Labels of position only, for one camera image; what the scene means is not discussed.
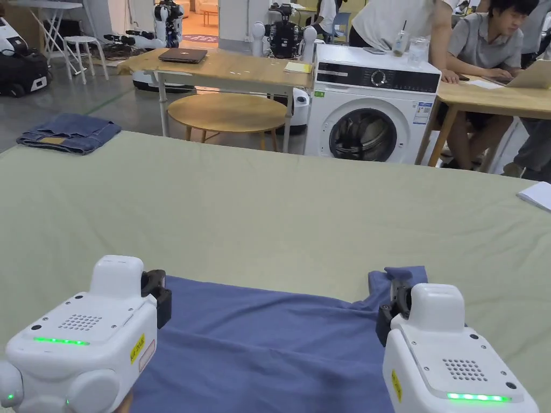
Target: rug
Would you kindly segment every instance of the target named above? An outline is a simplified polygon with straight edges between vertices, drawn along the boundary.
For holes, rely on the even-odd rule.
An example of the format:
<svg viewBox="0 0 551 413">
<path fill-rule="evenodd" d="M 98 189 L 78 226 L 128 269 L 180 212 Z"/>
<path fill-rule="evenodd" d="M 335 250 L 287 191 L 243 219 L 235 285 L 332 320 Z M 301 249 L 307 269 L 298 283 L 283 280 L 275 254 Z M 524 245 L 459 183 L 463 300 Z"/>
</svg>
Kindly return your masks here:
<svg viewBox="0 0 551 413">
<path fill-rule="evenodd" d="M 184 35 L 182 39 L 197 43 L 218 43 L 218 36 L 211 35 Z"/>
</svg>

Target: concrete floor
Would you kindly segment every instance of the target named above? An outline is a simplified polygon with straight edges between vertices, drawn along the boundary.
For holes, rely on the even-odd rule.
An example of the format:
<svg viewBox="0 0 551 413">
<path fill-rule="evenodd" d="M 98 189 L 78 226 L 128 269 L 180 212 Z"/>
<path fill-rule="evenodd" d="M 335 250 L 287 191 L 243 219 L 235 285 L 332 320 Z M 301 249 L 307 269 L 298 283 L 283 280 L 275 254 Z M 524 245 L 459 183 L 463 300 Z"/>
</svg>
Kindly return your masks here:
<svg viewBox="0 0 551 413">
<path fill-rule="evenodd" d="M 19 99 L 1 96 L 0 152 L 16 145 L 15 140 L 22 132 L 61 112 L 108 119 L 127 131 L 162 135 L 159 95 L 135 89 L 130 76 L 118 76 L 112 68 L 110 68 L 112 75 L 109 81 L 106 81 L 100 73 L 101 70 L 97 70 L 96 77 L 87 73 L 87 85 L 83 85 L 80 78 L 70 81 L 63 61 L 55 59 L 52 61 L 53 81 L 46 89 Z M 183 96 L 168 95 L 170 101 Z M 175 122 L 170 123 L 170 132 L 173 138 L 183 139 L 185 136 L 185 128 Z M 200 139 L 200 131 L 194 130 L 192 140 L 200 141 Z M 302 153 L 304 139 L 303 135 L 291 137 L 289 151 Z M 260 149 L 258 135 L 220 134 L 207 142 Z M 269 138 L 266 143 L 267 148 L 271 148 Z M 278 143 L 281 149 L 282 136 L 279 137 Z"/>
</svg>

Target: light green tablecloth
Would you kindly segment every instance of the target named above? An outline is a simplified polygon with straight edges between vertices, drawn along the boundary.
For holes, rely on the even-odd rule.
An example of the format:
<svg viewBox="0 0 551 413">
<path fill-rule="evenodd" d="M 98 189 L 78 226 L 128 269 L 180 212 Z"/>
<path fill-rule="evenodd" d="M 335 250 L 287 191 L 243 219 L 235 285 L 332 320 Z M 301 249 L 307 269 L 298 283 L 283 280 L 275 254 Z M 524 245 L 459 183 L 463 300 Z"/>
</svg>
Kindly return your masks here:
<svg viewBox="0 0 551 413">
<path fill-rule="evenodd" d="M 515 197 L 528 181 L 131 132 L 84 157 L 9 150 L 0 177 L 2 347 L 104 254 L 349 301 L 370 270 L 425 265 L 551 412 L 551 214 Z"/>
</svg>

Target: wooden table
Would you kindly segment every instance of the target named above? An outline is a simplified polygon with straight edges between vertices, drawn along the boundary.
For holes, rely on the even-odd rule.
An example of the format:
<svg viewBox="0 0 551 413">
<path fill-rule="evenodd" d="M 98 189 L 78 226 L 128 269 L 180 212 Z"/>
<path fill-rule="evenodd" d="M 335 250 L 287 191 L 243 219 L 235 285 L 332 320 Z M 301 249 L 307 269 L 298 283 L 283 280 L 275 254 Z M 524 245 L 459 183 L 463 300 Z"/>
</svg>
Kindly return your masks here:
<svg viewBox="0 0 551 413">
<path fill-rule="evenodd" d="M 168 108 L 171 118 L 187 126 L 186 140 L 191 140 L 192 128 L 203 131 L 202 143 L 207 140 L 207 131 L 259 133 L 264 150 L 264 132 L 271 131 L 274 152 L 277 152 L 276 129 L 285 123 L 286 113 L 287 108 L 279 102 L 237 93 L 183 97 Z"/>
<path fill-rule="evenodd" d="M 206 86 L 229 91 L 258 92 L 287 97 L 283 151 L 289 150 L 289 131 L 293 107 L 293 89 L 312 87 L 313 75 L 289 73 L 283 59 L 243 56 L 223 51 L 209 51 L 199 64 L 171 63 L 160 61 L 159 55 L 167 49 L 156 49 L 134 56 L 119 65 L 119 73 L 143 70 L 155 74 L 159 84 L 159 103 L 163 136 L 169 135 L 166 113 L 166 83 Z"/>
<path fill-rule="evenodd" d="M 479 78 L 470 76 L 471 80 Z M 551 90 L 498 88 L 485 89 L 468 84 L 458 85 L 440 83 L 437 99 L 430 115 L 419 153 L 415 163 L 420 165 L 429 146 L 430 133 L 436 124 L 436 115 L 440 103 L 444 102 L 450 109 L 447 112 L 440 134 L 429 159 L 429 166 L 436 166 L 442 148 L 450 134 L 451 127 L 458 111 L 489 113 L 492 115 L 520 116 L 537 119 L 551 119 Z"/>
<path fill-rule="evenodd" d="M 209 18 L 211 14 L 218 15 L 218 5 L 211 3 L 203 3 L 201 5 L 201 10 L 203 10 L 203 26 L 210 24 Z"/>
</svg>

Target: paper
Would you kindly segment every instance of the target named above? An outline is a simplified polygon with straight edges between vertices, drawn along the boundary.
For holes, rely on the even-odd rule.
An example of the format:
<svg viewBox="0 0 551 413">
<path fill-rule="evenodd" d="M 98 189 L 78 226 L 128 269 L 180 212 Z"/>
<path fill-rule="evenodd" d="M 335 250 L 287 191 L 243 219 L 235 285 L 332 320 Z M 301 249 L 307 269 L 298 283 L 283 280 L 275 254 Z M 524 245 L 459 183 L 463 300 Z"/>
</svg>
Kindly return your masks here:
<svg viewBox="0 0 551 413">
<path fill-rule="evenodd" d="M 532 205 L 551 212 L 551 185 L 547 182 L 538 182 L 519 192 L 517 196 Z"/>
<path fill-rule="evenodd" d="M 285 71 L 298 72 L 298 73 L 310 73 L 312 71 L 312 65 L 305 64 L 305 63 L 289 62 L 287 63 L 287 66 L 285 66 Z"/>
<path fill-rule="evenodd" d="M 501 85 L 498 85 L 497 83 L 492 83 L 490 81 L 485 81 L 485 80 L 471 80 L 465 83 L 468 83 L 469 85 L 475 85 L 485 89 L 498 89 L 503 87 Z"/>
</svg>

